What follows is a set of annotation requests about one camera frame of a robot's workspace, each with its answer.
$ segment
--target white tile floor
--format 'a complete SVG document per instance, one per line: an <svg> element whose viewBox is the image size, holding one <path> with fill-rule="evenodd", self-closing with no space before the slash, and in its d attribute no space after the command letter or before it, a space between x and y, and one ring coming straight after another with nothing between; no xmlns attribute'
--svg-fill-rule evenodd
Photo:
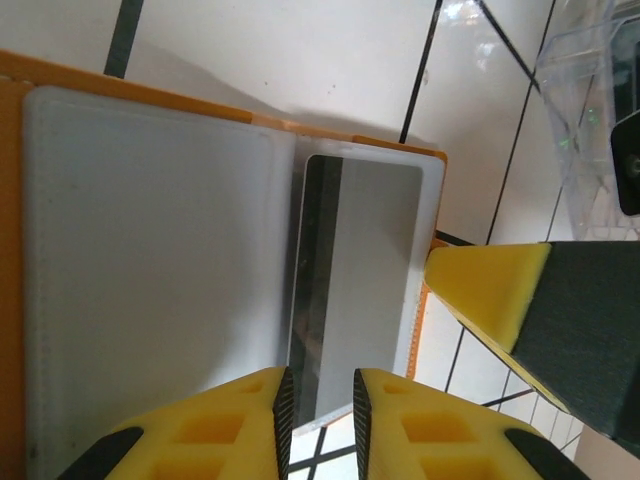
<svg viewBox="0 0 640 480"><path fill-rule="evenodd" d="M407 137L449 155L439 229L478 244L568 239L566 209L556 209L560 177L546 112L529 75L550 14L550 32L570 23L569 1L148 0L126 78L397 140L434 7L442 3ZM102 71L120 2L9 0L0 13L0 48ZM479 403L527 388L468 334L450 376L460 333L430 298L418 381L449 384ZM582 427L535 393L494 408L531 422L560 447ZM321 454L353 443L349 421L329 427ZM312 457L317 438L296 437L292 462ZM565 453L572 457L576 445ZM356 478L354 455L291 478L310 471L320 480Z"/></svg>

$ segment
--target black grout line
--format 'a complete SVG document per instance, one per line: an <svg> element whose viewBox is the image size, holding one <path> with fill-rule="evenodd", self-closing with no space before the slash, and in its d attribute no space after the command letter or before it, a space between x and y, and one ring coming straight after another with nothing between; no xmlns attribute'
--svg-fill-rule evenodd
<svg viewBox="0 0 640 480"><path fill-rule="evenodd" d="M516 62L518 62L518 65L520 65L520 68L522 69L524 74L527 77L529 77L529 80L532 83L535 84L535 86L536 86L535 88L537 90L539 90L540 87L538 86L538 82L534 78L535 73L532 72L531 70L529 70L529 67L527 66L527 64L522 59L522 56L518 53L518 51L516 50L516 47L513 46L513 43L511 43L511 40L509 40L509 37L507 36L507 34L504 33L504 30L502 30L502 27L500 26L500 24L498 23L496 18L491 13L491 10L489 10L489 7L487 7L487 5L484 3L484 0L475 0L475 2L478 5L478 7L480 7L480 10L482 10L482 13L484 14L485 18L491 24L491 26L496 31L498 36L502 39L502 41L504 42L504 44L507 47L507 49L511 52L511 55L513 55L513 58L515 58ZM546 28L545 28L545 32L544 32L544 34L542 36L543 42L544 42L545 34L546 34Z"/></svg>
<svg viewBox="0 0 640 480"><path fill-rule="evenodd" d="M327 436L327 427L322 427L320 429L320 434L318 434L318 440L316 441L316 449L313 452L313 458L311 458L311 468L309 469L309 475L307 475L307 480L313 480L316 476L316 470L318 469L318 463L320 454L322 452L322 445L324 445L324 437Z"/></svg>
<svg viewBox="0 0 640 480"><path fill-rule="evenodd" d="M571 435L571 429L573 428L573 422L575 421L575 417L571 417L571 422L569 423L569 429L567 430L567 436L565 437L565 443L569 441L569 435Z"/></svg>
<svg viewBox="0 0 640 480"><path fill-rule="evenodd" d="M467 242L461 238L458 238L454 235L451 235L446 232L441 232L440 230L436 230L436 238L442 240L443 242L450 243L451 245L455 245L457 247L467 247L472 246L473 243Z"/></svg>
<svg viewBox="0 0 640 480"><path fill-rule="evenodd" d="M562 448L560 448L560 451L564 452L564 449L567 448L569 445L571 445L573 442L575 442L577 439L579 439L580 435L582 435L582 432L580 432L578 435L576 435L571 440L569 440L567 443L565 443L565 445Z"/></svg>
<svg viewBox="0 0 640 480"><path fill-rule="evenodd" d="M507 43L507 48L508 48L511 43L508 41L508 38L506 38L505 33L502 31L502 29L497 24L497 22L495 22L495 19L493 19L493 22L491 21L491 18L493 18L493 16L491 15L491 12L489 11L489 9L484 4L484 1L483 0L476 0L476 2L478 2L478 5L483 10L485 16L487 16L487 19L489 20L489 22L493 25L494 28L496 28L496 31L498 32L498 35L500 35L500 37L502 37L504 35L505 38L503 38L503 40L505 41L505 43ZM547 32L549 31L549 24L551 23L551 17L553 16L553 11L555 10L555 7L556 7L556 0L553 0L551 2L551 7L549 8L549 15L547 16L547 23L545 24L544 31L542 32L542 40L540 41L540 47L538 48L538 55L542 51L542 47L544 46L544 42L545 42L545 40L547 38ZM517 52L515 52L515 49L511 53L514 55L514 57L516 58L518 63L521 64L520 66L523 67L523 65L521 63L522 62L522 58L520 58L520 56L517 55ZM525 69L525 73L529 72L529 70L526 68L526 65L523 68ZM527 89L527 94L524 97L524 105L522 106L522 112L520 112L520 120L518 120L518 127L516 129L515 137L513 138L513 144L511 145L511 152L509 152L509 160L507 161L507 168L506 168L506 170L504 172L504 177L502 179L502 185L500 187L500 193L498 194L498 201L496 203L496 208L495 208L495 210L493 212L493 218L491 219L491 225L489 227L489 233L487 234L487 242L486 242L487 244L489 244L489 242L491 241L491 235L493 234L493 229L494 229L494 227L496 225L496 220L498 218L498 211L500 210L500 203L502 202L502 196L504 195L504 189L505 189L505 186L507 185L507 180L509 178L509 171L511 170L511 164L513 163L513 155L515 154L516 146L518 144L518 138L520 137L520 131L522 130L522 124L524 122L524 115L525 115L525 112L527 110L527 105L529 104L529 97L531 96L531 89L535 87L536 90L538 90L538 92L540 92L540 86L538 85L538 82L535 79L535 69L534 69L533 73L531 73L530 75L527 75L527 76L530 79L529 88Z"/></svg>
<svg viewBox="0 0 640 480"><path fill-rule="evenodd" d="M336 458L350 455L355 451L356 451L356 446L350 445L348 447L343 447L343 448L334 450L333 452L323 453L317 458L314 457L314 458L308 458L306 460L301 460L300 462L292 463L289 466L289 473L298 472L300 470L304 470L305 468L312 468L314 465L317 466L321 463L328 462L329 460L335 460Z"/></svg>
<svg viewBox="0 0 640 480"><path fill-rule="evenodd" d="M533 417L536 416L536 409L538 408L538 402L540 401L540 394L536 397L536 403L533 404L533 412L531 412L531 419L529 420L529 425L533 423Z"/></svg>
<svg viewBox="0 0 640 480"><path fill-rule="evenodd" d="M560 415L560 409L559 408L557 408L556 417L553 419L553 425L551 426L551 433L549 433L549 440L551 440L551 437L553 437L553 431L556 429L556 422L558 421L558 415Z"/></svg>
<svg viewBox="0 0 640 480"><path fill-rule="evenodd" d="M122 0L120 3L120 11L113 29L109 54L104 67L105 75L124 78L143 3L144 0Z"/></svg>
<svg viewBox="0 0 640 480"><path fill-rule="evenodd" d="M404 124L402 125L402 131L400 132L400 139L398 140L398 143L405 143L407 141L407 135L409 135L409 126L411 125L413 111L415 110L416 102L418 101L418 93L420 92L420 86L422 85L424 70L427 67L429 52L431 52L431 46L433 45L433 37L436 34L436 27L438 26L438 17L440 16L442 2L443 0L436 0L435 7L433 8L431 23L429 24L427 38L424 42L422 57L420 57L420 63L418 65L418 73L416 74L415 82L413 82L413 90L411 91L411 97L409 98L409 105L407 106L407 113L404 117Z"/></svg>
<svg viewBox="0 0 640 480"><path fill-rule="evenodd" d="M549 237L551 236L551 230L553 229L553 222L556 220L556 213L558 212L558 205L560 205L560 196L562 195L562 189L564 187L560 185L560 190L558 190L558 196L556 197L556 203L553 206L553 213L551 214L551 222L549 222L549 230L547 230L547 237L545 238L545 242L549 241Z"/></svg>
<svg viewBox="0 0 640 480"><path fill-rule="evenodd" d="M542 100L544 101L547 109L553 110L553 114L556 116L556 118L562 122L562 126L564 127L564 132L568 135L569 134L569 122L567 122L564 117L562 116L562 113L560 113L560 110L558 109L558 107L555 106L555 104L551 101L551 99L548 96L544 96L542 95L542 93L540 91L538 91L538 93L540 94L540 96L542 97Z"/></svg>
<svg viewBox="0 0 640 480"><path fill-rule="evenodd" d="M449 386L451 385L451 379L453 378L453 371L456 368L456 362L458 361L458 355L460 354L460 345L462 345L462 337L464 337L464 332L466 328L462 327L462 331L460 332L460 338L458 339L458 345L456 346L456 353L453 354L453 361L451 362L451 368L449 369L449 376L447 377L447 383L444 386L444 392L449 391Z"/></svg>
<svg viewBox="0 0 640 480"><path fill-rule="evenodd" d="M504 386L502 387L502 394L500 395L501 398L504 398L505 393L507 393L507 385L509 385L509 377L511 377L511 369L509 369L509 371L507 372L507 378L504 379ZM498 411L500 411L500 409L502 408L502 403L500 402L498 404Z"/></svg>
<svg viewBox="0 0 640 480"><path fill-rule="evenodd" d="M530 393L534 393L535 390L533 388L528 388L527 390L523 390L518 393L512 393L511 395L507 395L506 397L499 398L497 400L491 400L490 402L483 403L483 407L493 407L494 405L502 405L505 402L509 402L511 400L515 400L516 398L524 397L525 395L529 395Z"/></svg>

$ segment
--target yellow foam pad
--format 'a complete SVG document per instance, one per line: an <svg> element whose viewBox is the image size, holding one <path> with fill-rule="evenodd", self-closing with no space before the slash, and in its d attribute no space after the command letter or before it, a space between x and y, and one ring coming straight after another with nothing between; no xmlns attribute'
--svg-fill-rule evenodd
<svg viewBox="0 0 640 480"><path fill-rule="evenodd" d="M273 408L284 371L261 370L119 425L144 434L107 479L278 479Z"/></svg>
<svg viewBox="0 0 640 480"><path fill-rule="evenodd" d="M531 426L382 370L360 373L371 408L368 480L540 480L504 435L540 436ZM362 442L357 394L354 401Z"/></svg>
<svg viewBox="0 0 640 480"><path fill-rule="evenodd" d="M467 328L510 352L550 250L548 243L437 248L425 280Z"/></svg>

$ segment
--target black rubber pad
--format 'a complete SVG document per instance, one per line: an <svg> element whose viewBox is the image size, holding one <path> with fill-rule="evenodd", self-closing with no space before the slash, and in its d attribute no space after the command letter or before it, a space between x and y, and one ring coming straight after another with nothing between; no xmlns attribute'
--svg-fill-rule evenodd
<svg viewBox="0 0 640 480"><path fill-rule="evenodd" d="M130 427L106 435L94 443L59 480L104 480L144 434L140 427Z"/></svg>
<svg viewBox="0 0 640 480"><path fill-rule="evenodd" d="M276 457L278 477L286 480L289 476L289 458L291 454L291 432L293 430L294 391L293 374L285 368L280 387L273 402L273 424L276 439Z"/></svg>
<svg viewBox="0 0 640 480"><path fill-rule="evenodd" d="M511 355L584 423L640 444L640 243L552 244Z"/></svg>
<svg viewBox="0 0 640 480"><path fill-rule="evenodd" d="M611 153L620 209L625 215L640 214L640 114L621 120L611 131Z"/></svg>
<svg viewBox="0 0 640 480"><path fill-rule="evenodd" d="M519 428L510 428L504 434L542 480L589 480L546 438Z"/></svg>
<svg viewBox="0 0 640 480"><path fill-rule="evenodd" d="M371 443L371 400L360 369L353 375L353 424L356 434L358 478L367 480Z"/></svg>

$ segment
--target clear plastic container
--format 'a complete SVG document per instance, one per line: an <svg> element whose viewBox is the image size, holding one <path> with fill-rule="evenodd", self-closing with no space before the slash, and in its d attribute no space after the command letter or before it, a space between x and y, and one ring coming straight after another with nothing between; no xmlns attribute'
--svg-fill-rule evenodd
<svg viewBox="0 0 640 480"><path fill-rule="evenodd" d="M564 198L577 240L638 240L640 218L622 213L609 136L640 109L640 2L552 38L540 54L537 78L551 118Z"/></svg>

